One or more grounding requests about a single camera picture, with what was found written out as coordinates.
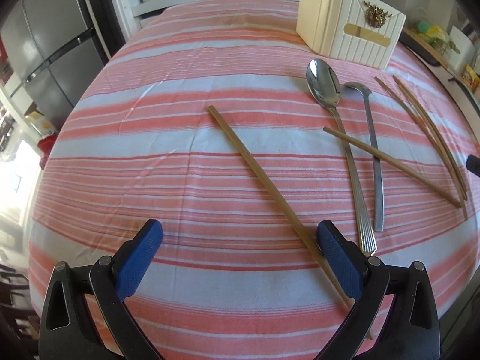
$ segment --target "floor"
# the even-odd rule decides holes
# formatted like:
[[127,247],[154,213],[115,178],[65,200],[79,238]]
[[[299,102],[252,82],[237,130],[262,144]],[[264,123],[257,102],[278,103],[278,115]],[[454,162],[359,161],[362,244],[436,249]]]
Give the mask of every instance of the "floor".
[[41,152],[30,135],[14,125],[0,152],[0,263],[20,271],[28,267],[31,209],[41,178]]
[[480,268],[466,286],[465,290],[440,318],[442,349],[445,351],[459,335],[472,315],[473,307],[480,300]]

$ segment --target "chopstick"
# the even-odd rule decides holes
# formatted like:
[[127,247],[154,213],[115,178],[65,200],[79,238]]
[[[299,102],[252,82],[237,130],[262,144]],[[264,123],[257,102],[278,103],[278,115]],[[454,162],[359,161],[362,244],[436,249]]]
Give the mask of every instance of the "chopstick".
[[455,207],[460,208],[461,204],[460,202],[455,199],[452,195],[450,195],[448,192],[444,191],[437,185],[435,185],[433,182],[428,180],[426,177],[421,175],[420,173],[414,171],[411,167],[408,165],[405,165],[403,162],[398,161],[396,158],[388,155],[387,153],[380,151],[378,149],[375,149],[375,147],[372,147],[370,145],[367,145],[366,143],[363,143],[361,140],[355,139],[353,137],[348,136],[347,134],[343,134],[340,131],[334,130],[333,128],[325,126],[323,130],[330,135],[334,135],[337,138],[340,138],[341,140],[348,142],[349,144],[352,144],[354,146],[357,146],[358,148],[377,156],[381,160],[388,162],[390,165],[393,167],[396,167],[397,169],[401,170],[402,172],[408,174],[409,176],[413,177],[423,185],[426,185],[429,187],[433,192],[441,196],[442,198],[448,200],[450,203],[452,203]]
[[445,151],[445,154],[448,157],[449,162],[451,163],[453,170],[458,178],[458,181],[460,183],[460,186],[462,187],[463,191],[463,197],[466,200],[467,199],[467,192],[468,192],[468,187],[467,184],[465,183],[465,180],[460,172],[460,169],[458,168],[457,162],[455,162],[455,159],[453,158],[452,151],[449,149],[447,143],[443,139],[443,136],[441,135],[440,131],[438,130],[437,126],[435,123],[431,120],[430,116],[428,115],[427,111],[425,108],[420,104],[418,99],[415,97],[415,95],[398,79],[398,77],[393,76],[393,79],[399,86],[400,90],[404,93],[407,99],[409,99],[415,109],[417,110],[418,114],[420,117],[423,118],[424,123],[427,125],[428,128],[433,132],[433,136],[438,140],[440,143],[440,146],[443,147],[443,150]]
[[375,77],[375,80],[380,84],[380,86],[385,89],[388,94],[398,103],[401,105],[401,107],[406,111],[407,114],[410,115],[412,120],[420,127],[420,130],[423,131],[423,133],[426,135],[434,149],[437,151],[438,155],[442,159],[443,163],[448,169],[448,172],[450,173],[450,177],[453,180],[453,183],[455,184],[455,189],[457,190],[458,197],[460,198],[460,204],[463,212],[463,216],[465,220],[468,220],[469,216],[467,213],[467,208],[465,207],[465,202],[467,196],[465,194],[465,191],[463,190],[462,186],[460,185],[460,181],[458,180],[457,174],[455,173],[452,164],[450,163],[450,160],[445,153],[445,150],[443,147],[441,147],[438,142],[435,140],[435,138],[431,135],[429,132],[428,128],[426,127],[425,123],[423,120],[421,120],[412,110],[411,108],[406,105],[406,103],[388,86],[386,85],[381,79],[378,77]]
[[306,246],[306,248],[308,249],[310,254],[313,256],[315,261],[318,263],[318,265],[320,265],[320,267],[323,269],[327,278],[330,280],[335,290],[337,290],[339,295],[342,297],[343,301],[349,307],[353,306],[354,300],[347,297],[345,292],[343,292],[342,286],[340,286],[340,283],[338,282],[337,278],[335,277],[335,274],[333,273],[332,269],[328,265],[327,260],[325,259],[325,257],[322,256],[320,249],[318,248],[318,245],[309,236],[302,222],[299,220],[294,210],[289,206],[287,201],[284,199],[280,191],[276,188],[275,184],[272,182],[272,180],[270,180],[270,178],[267,176],[267,174],[262,169],[260,164],[258,164],[254,156],[252,156],[252,154],[248,151],[248,149],[245,147],[243,142],[235,134],[235,132],[230,128],[228,123],[224,120],[222,115],[220,115],[217,109],[213,105],[210,105],[209,107],[207,107],[207,110],[215,118],[215,120],[220,125],[222,130],[225,132],[225,135],[232,142],[235,149],[237,149],[240,152],[245,162],[250,166],[250,168],[256,174],[256,176],[261,181],[263,186],[270,193],[273,200],[275,200],[277,204],[280,206],[283,213],[291,223],[294,231],[300,237],[303,244]]

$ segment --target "white tissue box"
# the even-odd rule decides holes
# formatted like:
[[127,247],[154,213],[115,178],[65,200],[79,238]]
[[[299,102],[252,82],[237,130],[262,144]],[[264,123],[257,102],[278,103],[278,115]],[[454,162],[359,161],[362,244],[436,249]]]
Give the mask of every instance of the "white tissue box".
[[297,33],[322,56],[383,69],[405,18],[380,0],[300,0]]

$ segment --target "spoon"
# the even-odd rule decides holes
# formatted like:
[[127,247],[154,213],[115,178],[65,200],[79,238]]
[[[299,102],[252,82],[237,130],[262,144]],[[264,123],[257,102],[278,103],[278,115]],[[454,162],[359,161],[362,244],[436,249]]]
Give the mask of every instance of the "spoon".
[[[347,82],[344,86],[356,89],[363,96],[365,104],[365,114],[367,115],[368,132],[370,135],[370,145],[378,149],[377,134],[375,133],[374,120],[371,116],[370,100],[371,90],[359,82]],[[373,180],[375,188],[375,214],[373,221],[374,231],[383,231],[383,180],[380,158],[373,156]]]
[[[342,119],[337,111],[337,104],[340,101],[340,83],[337,75],[327,62],[321,59],[313,59],[307,67],[307,83],[315,100],[328,109],[337,123],[338,130],[344,134]],[[352,183],[353,202],[355,205],[355,216],[357,218],[357,229],[359,247],[365,256],[373,255],[377,250],[374,230],[368,218],[367,207],[363,198],[362,186],[360,185],[359,174],[353,159],[350,145],[343,142],[346,154],[346,163],[349,166],[350,180]]]

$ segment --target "decorative emblem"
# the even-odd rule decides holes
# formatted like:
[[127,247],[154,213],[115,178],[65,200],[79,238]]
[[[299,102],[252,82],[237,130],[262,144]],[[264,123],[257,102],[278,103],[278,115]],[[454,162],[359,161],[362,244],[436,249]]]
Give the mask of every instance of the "decorative emblem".
[[368,7],[367,11],[365,12],[365,21],[373,28],[381,28],[385,24],[387,18],[392,17],[391,14],[385,12],[376,5],[372,5],[366,1],[363,3]]

